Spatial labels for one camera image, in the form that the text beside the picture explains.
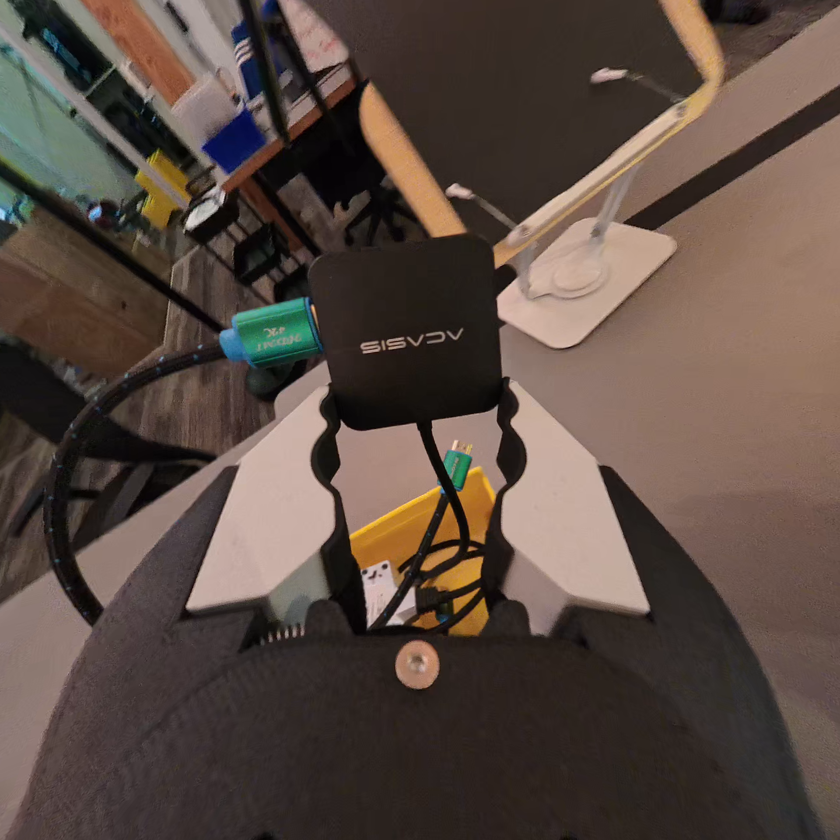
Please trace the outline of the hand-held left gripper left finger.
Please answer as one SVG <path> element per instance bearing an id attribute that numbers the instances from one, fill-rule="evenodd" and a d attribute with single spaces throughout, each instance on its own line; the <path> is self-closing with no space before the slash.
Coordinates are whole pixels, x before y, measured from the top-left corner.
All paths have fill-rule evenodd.
<path id="1" fill-rule="evenodd" d="M 367 627 L 340 469 L 341 421 L 332 389 L 317 388 L 238 462 L 186 610 L 255 606 L 283 626 L 304 624 L 311 604 L 338 603 L 350 628 Z"/>

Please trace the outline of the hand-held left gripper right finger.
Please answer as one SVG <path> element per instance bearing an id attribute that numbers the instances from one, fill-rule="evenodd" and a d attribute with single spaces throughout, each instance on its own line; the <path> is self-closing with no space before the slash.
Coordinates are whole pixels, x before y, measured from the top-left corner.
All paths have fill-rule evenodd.
<path id="1" fill-rule="evenodd" d="M 575 607 L 649 614 L 596 458 L 510 378 L 501 384 L 497 425 L 504 484 L 482 562 L 490 604 L 522 604 L 534 634 L 550 634 Z"/>

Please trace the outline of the yellow plastic bin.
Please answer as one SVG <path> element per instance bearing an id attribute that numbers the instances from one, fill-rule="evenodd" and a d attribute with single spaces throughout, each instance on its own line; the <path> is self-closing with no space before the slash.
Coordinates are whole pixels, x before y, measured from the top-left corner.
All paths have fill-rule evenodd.
<path id="1" fill-rule="evenodd" d="M 496 501 L 489 479 L 479 466 L 470 469 L 459 495 L 469 525 L 469 557 L 452 570 L 425 583 L 426 586 L 432 586 L 441 592 L 457 590 L 478 581 L 483 559 L 476 552 L 485 541 L 490 515 Z M 384 564 L 389 564 L 394 578 L 393 588 L 396 588 L 402 578 L 398 568 L 412 557 L 422 541 L 436 508 L 437 497 L 438 492 L 435 489 L 429 490 L 351 535 L 353 556 L 364 578 L 368 576 L 369 569 L 381 570 Z M 458 535 L 455 516 L 452 511 L 447 510 L 434 540 L 434 545 L 443 543 L 444 547 L 427 557 L 423 565 L 424 571 L 432 570 L 457 552 Z M 390 627 L 403 625 L 406 621 L 411 621 L 410 629 L 434 627 L 439 618 L 463 608 L 474 595 L 473 591 L 466 593 L 443 605 L 438 614 L 429 612 L 415 620 L 417 610 L 414 592 L 410 591 L 401 611 L 390 621 Z"/>

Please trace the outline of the black square hub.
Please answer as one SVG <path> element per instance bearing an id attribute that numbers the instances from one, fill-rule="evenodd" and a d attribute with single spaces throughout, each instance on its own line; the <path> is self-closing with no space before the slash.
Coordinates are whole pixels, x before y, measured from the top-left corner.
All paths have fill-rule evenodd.
<path id="1" fill-rule="evenodd" d="M 308 283 L 340 421 L 373 431 L 496 407 L 495 272 L 472 234 L 319 257 Z"/>

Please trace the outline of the white adapter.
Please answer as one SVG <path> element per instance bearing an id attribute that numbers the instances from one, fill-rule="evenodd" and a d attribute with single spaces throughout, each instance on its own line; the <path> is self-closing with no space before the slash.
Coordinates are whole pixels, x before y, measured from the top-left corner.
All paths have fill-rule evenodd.
<path id="1" fill-rule="evenodd" d="M 366 629 L 385 611 L 388 603 L 396 594 L 399 583 L 390 561 L 378 562 L 361 570 L 366 607 Z M 408 627 L 417 618 L 417 585 L 405 594 L 401 604 L 388 619 L 387 627 Z"/>

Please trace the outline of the white stand base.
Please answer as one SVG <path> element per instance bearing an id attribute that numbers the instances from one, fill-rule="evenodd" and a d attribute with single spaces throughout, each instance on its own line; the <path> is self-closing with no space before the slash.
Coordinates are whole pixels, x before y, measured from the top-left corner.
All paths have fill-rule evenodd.
<path id="1" fill-rule="evenodd" d="M 596 217 L 569 226 L 539 255 L 527 248 L 517 278 L 497 297 L 498 316 L 552 350 L 586 339 L 676 252 L 676 241 L 619 224 L 636 167 L 610 186 Z"/>

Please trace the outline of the black pole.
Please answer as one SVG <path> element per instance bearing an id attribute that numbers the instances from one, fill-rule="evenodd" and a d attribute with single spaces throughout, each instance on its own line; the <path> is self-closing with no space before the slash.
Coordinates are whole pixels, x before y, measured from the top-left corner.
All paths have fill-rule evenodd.
<path id="1" fill-rule="evenodd" d="M 98 252 L 115 261 L 133 277 L 200 322 L 215 335 L 222 332 L 223 325 L 193 300 L 175 290 L 171 280 L 163 280 L 157 272 L 140 263 L 130 252 L 121 248 L 119 243 L 107 237 L 100 229 L 92 226 L 77 213 L 69 210 L 69 207 L 56 194 L 37 185 L 4 157 L 1 157 L 1 178 L 3 182 L 29 197 L 48 215 L 79 235 Z"/>

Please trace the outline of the black office chair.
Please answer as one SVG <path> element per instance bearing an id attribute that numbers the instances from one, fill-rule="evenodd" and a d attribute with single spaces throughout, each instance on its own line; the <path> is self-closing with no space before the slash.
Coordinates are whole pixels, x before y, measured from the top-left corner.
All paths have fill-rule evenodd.
<path id="1" fill-rule="evenodd" d="M 397 222 L 402 219 L 427 236 L 424 226 L 414 211 L 404 203 L 398 189 L 383 182 L 373 184 L 368 192 L 369 199 L 362 209 L 353 215 L 343 228 L 343 242 L 349 248 L 356 244 L 355 234 L 366 224 L 364 246 L 372 247 L 380 228 L 383 228 L 389 242 L 395 244 L 406 241 L 406 231 Z"/>

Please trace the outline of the yellow crate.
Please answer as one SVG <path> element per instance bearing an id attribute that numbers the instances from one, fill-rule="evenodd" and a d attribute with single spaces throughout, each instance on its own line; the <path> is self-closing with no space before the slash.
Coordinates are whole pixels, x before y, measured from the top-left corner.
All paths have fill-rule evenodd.
<path id="1" fill-rule="evenodd" d="M 153 152 L 146 163 L 149 171 L 139 169 L 134 176 L 146 195 L 140 214 L 152 228 L 164 232 L 173 214 L 187 209 L 193 197 L 187 190 L 186 174 L 163 150 Z"/>

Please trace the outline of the brown wooden workbench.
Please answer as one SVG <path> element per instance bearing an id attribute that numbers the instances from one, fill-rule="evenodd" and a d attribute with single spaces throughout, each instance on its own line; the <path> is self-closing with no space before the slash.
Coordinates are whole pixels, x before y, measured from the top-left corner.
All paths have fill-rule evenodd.
<path id="1" fill-rule="evenodd" d="M 233 174 L 226 176 L 221 185 L 226 193 L 237 192 L 265 221 L 276 224 L 288 238 L 293 252 L 302 249 L 311 258 L 321 255 L 321 241 L 302 223 L 301 211 L 320 206 L 321 202 L 304 198 L 300 205 L 290 205 L 280 191 L 314 160 L 320 134 L 329 136 L 330 140 L 340 138 L 340 126 L 333 118 L 337 117 L 341 102 L 353 94 L 361 82 L 354 63 L 348 59 L 325 70 L 317 84 L 322 105 L 327 110 L 321 109 L 314 94 L 302 95 L 291 106 L 288 137 L 285 140 L 276 137 L 267 142 Z"/>

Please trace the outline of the blue box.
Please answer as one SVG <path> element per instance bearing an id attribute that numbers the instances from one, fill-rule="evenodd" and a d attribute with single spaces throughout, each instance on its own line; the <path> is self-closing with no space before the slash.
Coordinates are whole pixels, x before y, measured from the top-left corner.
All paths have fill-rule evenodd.
<path id="1" fill-rule="evenodd" d="M 231 175 L 265 146 L 266 136 L 252 113 L 245 108 L 208 139 L 201 149 L 226 175 Z"/>

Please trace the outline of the wood-rimmed dark panel board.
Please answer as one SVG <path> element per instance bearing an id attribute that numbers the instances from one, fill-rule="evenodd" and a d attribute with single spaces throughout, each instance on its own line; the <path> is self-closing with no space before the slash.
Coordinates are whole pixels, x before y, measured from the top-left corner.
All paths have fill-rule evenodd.
<path id="1" fill-rule="evenodd" d="M 369 148 L 432 237 L 499 223 L 458 210 L 458 182 L 547 233 L 697 119 L 723 77 L 700 2 L 309 2 L 367 82 Z"/>

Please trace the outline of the white plastic container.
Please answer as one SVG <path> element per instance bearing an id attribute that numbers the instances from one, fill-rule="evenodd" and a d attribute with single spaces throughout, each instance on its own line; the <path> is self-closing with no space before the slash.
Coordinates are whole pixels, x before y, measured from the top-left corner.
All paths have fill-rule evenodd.
<path id="1" fill-rule="evenodd" d="M 171 105 L 171 112 L 195 146 L 203 146 L 239 113 L 238 101 L 216 74 L 206 74 Z"/>

